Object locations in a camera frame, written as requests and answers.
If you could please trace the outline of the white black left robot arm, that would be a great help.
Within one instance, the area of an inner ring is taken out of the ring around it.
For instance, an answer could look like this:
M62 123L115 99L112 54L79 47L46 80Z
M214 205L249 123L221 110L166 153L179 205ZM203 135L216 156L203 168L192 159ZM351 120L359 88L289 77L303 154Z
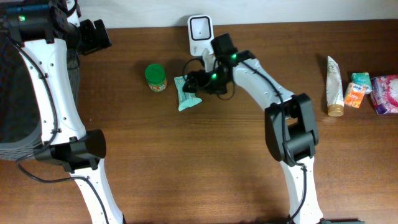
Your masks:
M68 76L68 58L111 46L102 20L82 20L76 1L3 1L1 31L21 55L40 113L41 143L16 164L33 158L62 166L76 182L93 223L124 223L109 186L106 140L83 125Z

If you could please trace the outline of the white gold cap tube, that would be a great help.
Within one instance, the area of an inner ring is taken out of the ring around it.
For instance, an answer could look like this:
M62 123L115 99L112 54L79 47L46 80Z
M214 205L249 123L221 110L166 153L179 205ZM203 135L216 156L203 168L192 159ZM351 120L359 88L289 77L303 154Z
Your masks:
M340 68L330 56L327 57L326 103L328 116L343 116L345 104Z

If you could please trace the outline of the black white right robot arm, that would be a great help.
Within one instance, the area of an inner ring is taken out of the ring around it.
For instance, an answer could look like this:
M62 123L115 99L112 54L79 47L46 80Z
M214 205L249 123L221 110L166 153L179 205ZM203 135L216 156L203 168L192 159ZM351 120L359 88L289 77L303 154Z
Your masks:
M324 223L313 174L319 135L311 99L278 84L251 51L233 45L229 34L215 37L211 46L212 54L205 50L196 58L203 69L183 73L183 90L221 96L229 83L244 89L264 111L266 146L287 184L288 223Z

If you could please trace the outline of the teal wet wipes pack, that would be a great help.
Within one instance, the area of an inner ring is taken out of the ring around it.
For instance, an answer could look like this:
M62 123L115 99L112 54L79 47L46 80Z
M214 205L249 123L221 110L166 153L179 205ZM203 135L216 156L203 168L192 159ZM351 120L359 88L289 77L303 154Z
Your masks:
M185 84L184 77L174 78L175 86L178 95L178 110L183 111L187 108L191 108L202 102L201 98L196 97L194 93L187 93L183 91L183 86Z

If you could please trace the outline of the orange tissue pack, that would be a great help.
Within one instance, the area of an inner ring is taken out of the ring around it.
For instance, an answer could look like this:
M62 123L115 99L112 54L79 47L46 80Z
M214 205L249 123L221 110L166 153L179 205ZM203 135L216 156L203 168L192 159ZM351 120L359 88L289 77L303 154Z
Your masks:
M365 93L365 86L353 82L349 83L345 92L344 104L353 108L360 108Z

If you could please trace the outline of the green lid glass jar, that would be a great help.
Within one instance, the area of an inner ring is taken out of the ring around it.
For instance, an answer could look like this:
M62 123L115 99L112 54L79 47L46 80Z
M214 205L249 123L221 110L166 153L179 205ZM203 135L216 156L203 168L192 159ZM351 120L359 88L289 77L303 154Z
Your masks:
M151 64L145 69L145 78L152 91L160 92L167 87L165 69L160 64Z

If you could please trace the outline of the teal white tissue pack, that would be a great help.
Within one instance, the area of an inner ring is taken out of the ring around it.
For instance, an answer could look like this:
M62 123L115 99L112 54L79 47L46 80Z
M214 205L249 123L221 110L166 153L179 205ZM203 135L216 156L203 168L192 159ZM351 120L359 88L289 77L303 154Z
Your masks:
M373 91L371 79L368 72L353 73L351 79L355 84L365 87L365 94L370 94Z

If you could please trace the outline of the purple red snack bag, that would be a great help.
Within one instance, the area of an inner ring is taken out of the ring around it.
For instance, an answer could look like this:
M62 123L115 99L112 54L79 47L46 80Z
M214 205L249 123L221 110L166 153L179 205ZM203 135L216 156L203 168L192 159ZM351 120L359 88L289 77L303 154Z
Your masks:
M371 79L371 101L377 114L397 114L397 75Z

